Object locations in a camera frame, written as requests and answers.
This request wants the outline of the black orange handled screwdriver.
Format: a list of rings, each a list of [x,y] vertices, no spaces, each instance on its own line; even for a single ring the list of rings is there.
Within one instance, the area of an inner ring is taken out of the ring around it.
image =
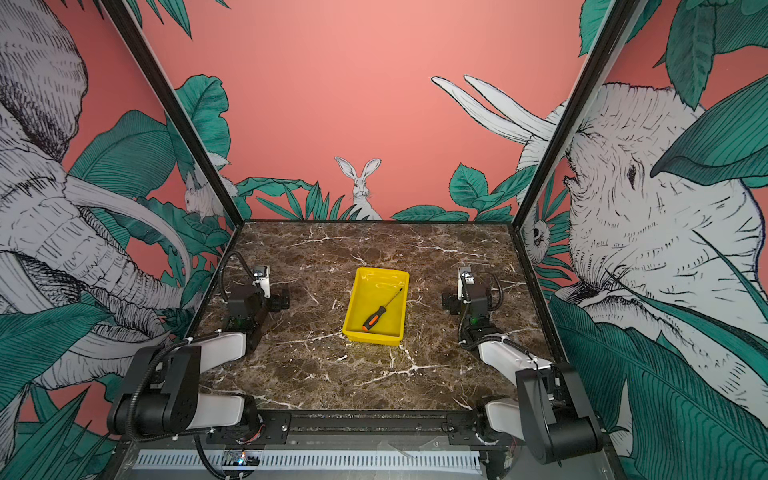
[[[381,317],[386,313],[387,308],[390,306],[390,304],[395,301],[403,292],[404,288],[400,287],[396,293],[383,305],[380,305],[376,311],[374,311],[371,315],[368,316],[368,318],[364,321],[362,325],[362,329],[364,332],[370,332],[375,325],[381,320]]]

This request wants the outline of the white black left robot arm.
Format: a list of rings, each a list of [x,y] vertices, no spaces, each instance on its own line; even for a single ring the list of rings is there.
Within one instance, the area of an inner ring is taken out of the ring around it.
[[[265,421],[254,397],[204,394],[200,376],[254,352],[267,315],[288,309],[290,293],[237,286],[226,304],[224,330],[136,352],[108,413],[111,434],[146,442],[206,433],[239,444],[263,435]]]

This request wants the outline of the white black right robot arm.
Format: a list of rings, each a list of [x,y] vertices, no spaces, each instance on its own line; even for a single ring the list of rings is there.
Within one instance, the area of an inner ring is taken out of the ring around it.
[[[482,284],[441,295],[442,308],[459,319],[458,346],[516,389],[515,399],[485,404],[488,427],[523,441],[541,464],[601,451],[603,433],[577,370],[535,355],[497,328],[491,313],[498,307],[491,298],[491,289]]]

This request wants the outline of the yellow plastic bin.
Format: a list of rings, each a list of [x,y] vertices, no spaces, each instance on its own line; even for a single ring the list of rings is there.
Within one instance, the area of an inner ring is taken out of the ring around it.
[[[405,271],[361,267],[355,274],[353,289],[342,333],[351,342],[398,346],[405,333],[405,316],[410,276]],[[400,288],[401,295],[370,332],[364,332],[364,321]]]

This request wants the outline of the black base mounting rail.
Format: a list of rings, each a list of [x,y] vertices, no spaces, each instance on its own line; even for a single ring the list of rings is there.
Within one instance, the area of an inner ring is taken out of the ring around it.
[[[293,435],[442,436],[452,446],[501,449],[517,443],[477,410],[265,410],[251,446],[285,445]]]

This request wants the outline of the black enclosure corner post left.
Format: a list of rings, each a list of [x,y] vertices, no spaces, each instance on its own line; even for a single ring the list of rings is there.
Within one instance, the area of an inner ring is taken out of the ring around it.
[[[182,143],[189,150],[196,164],[208,180],[226,214],[233,221],[235,229],[241,228],[245,220],[227,192],[218,171],[214,168],[207,150],[200,139],[189,115],[180,103],[176,91],[158,63],[157,57],[148,45],[137,21],[125,1],[101,1],[107,15],[114,24],[124,43],[130,50],[147,82],[158,97],[171,123],[178,131]]]

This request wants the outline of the black enclosure corner post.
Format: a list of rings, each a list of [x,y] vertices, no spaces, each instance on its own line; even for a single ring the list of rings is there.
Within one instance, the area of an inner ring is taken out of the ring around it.
[[[523,203],[514,218],[512,223],[514,233],[522,230],[523,223],[533,208],[539,192],[563,157],[566,143],[572,139],[582,119],[591,108],[600,86],[610,73],[646,4],[646,1],[638,0],[612,2],[553,137],[548,142]]]
[[[245,220],[227,192],[218,171],[214,168],[207,150],[200,139],[189,115],[180,103],[176,91],[158,63],[157,57],[148,45],[137,21],[125,1],[101,1],[107,15],[114,24],[124,43],[130,50],[147,82],[158,97],[171,123],[178,131],[182,143],[189,150],[196,164],[208,180],[226,214],[233,221],[235,229],[241,228]]]

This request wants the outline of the black enclosure corner post right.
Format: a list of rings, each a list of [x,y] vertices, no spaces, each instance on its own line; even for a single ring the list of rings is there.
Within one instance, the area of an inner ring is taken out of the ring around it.
[[[646,4],[646,1],[638,0],[612,2],[553,137],[548,142],[523,203],[514,218],[512,223],[514,233],[522,230],[523,223],[533,208],[539,192],[563,157],[566,143],[572,139],[582,119],[591,108],[600,86],[610,73]]]

